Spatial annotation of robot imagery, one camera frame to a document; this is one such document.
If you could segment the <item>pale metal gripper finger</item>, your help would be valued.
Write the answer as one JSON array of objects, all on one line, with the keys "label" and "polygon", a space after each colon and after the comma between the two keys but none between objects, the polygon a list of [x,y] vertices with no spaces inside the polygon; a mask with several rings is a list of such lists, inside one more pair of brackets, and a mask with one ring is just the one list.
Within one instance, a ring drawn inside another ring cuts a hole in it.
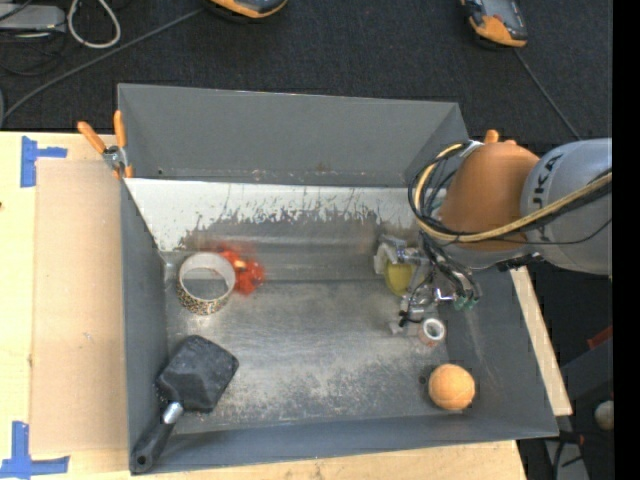
[{"label": "pale metal gripper finger", "polygon": [[392,336],[445,336],[447,324],[442,316],[453,302],[437,302],[431,290],[421,290],[402,298],[396,320],[389,324]]},{"label": "pale metal gripper finger", "polygon": [[426,257],[419,248],[410,247],[403,239],[390,235],[379,238],[379,267],[392,265],[423,265]]}]

